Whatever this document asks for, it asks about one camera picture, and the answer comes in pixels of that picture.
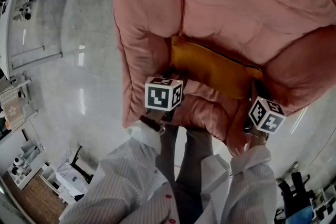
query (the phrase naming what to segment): cable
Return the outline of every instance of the cable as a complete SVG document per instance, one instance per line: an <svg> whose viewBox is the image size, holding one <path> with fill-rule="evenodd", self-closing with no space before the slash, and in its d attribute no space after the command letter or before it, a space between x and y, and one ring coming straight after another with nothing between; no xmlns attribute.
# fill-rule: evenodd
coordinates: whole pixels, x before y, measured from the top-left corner
<svg viewBox="0 0 336 224"><path fill-rule="evenodd" d="M40 140L40 137L38 136L38 134L37 134L37 132L36 132L36 130L35 130L35 127L33 126L33 123L32 122L30 122L30 124L31 124L31 126L33 127L33 129L34 129L34 132L35 132L35 134L36 134L36 137L37 137L37 139L38 139L38 141L39 141L39 147L42 147L43 149L44 149L44 147L42 146L42 143L41 143L41 140Z"/></svg>
<svg viewBox="0 0 336 224"><path fill-rule="evenodd" d="M312 165L312 163L313 163L313 162L317 159L317 157L321 154L322 150L324 150L325 146L327 145L327 143L328 143L328 142L330 141L330 139L332 138L332 135L334 134L335 130L336 130L336 127L335 127L334 130L331 132L331 135L330 135L329 139L327 140L327 142L325 143L325 145L323 146L323 148L320 150L319 154L317 154L317 156L316 156L315 159L309 164L309 166Z"/></svg>

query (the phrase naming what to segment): shirt cuff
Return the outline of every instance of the shirt cuff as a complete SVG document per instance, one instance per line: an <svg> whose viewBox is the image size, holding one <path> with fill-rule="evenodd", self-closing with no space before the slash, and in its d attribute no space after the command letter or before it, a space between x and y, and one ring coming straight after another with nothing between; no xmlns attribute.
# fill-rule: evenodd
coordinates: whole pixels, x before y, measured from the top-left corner
<svg viewBox="0 0 336 224"><path fill-rule="evenodd" d="M265 146L255 146L243 154L232 158L231 170L236 175L258 164L268 165L271 152Z"/></svg>
<svg viewBox="0 0 336 224"><path fill-rule="evenodd" d="M161 154L160 134L142 121L134 122L131 127L126 129L126 132L139 142L154 148L158 155Z"/></svg>

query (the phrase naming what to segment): gray pants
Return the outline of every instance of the gray pants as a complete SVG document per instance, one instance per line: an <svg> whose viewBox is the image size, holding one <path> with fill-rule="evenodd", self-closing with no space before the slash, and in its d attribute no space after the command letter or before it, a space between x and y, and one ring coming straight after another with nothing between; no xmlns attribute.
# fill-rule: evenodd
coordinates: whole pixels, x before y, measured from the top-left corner
<svg viewBox="0 0 336 224"><path fill-rule="evenodd" d="M174 175L175 143L178 126L166 126L161 135L161 155L156 158L156 167L168 179L176 200L181 224L195 223L202 214L201 161L213 155L210 134L204 129L187 129L187 142L177 180Z"/></svg>

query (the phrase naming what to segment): white wall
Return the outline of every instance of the white wall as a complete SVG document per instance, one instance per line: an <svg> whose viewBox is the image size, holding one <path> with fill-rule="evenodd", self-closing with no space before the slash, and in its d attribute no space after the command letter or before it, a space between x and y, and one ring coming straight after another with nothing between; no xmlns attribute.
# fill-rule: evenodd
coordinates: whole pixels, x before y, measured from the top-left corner
<svg viewBox="0 0 336 224"><path fill-rule="evenodd" d="M0 176L7 171L14 158L20 154L20 147L25 142L22 131L11 132L0 141Z"/></svg>

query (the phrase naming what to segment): pink comforter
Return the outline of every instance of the pink comforter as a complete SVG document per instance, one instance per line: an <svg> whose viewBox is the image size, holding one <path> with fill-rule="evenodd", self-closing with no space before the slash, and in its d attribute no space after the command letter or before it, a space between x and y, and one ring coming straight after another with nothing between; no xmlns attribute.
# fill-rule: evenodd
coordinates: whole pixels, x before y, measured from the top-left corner
<svg viewBox="0 0 336 224"><path fill-rule="evenodd" d="M271 96L294 112L336 84L336 0L113 0L122 56L123 125L145 112L144 83L170 63L179 31L263 67ZM206 128L238 151L248 100L189 81L173 123Z"/></svg>

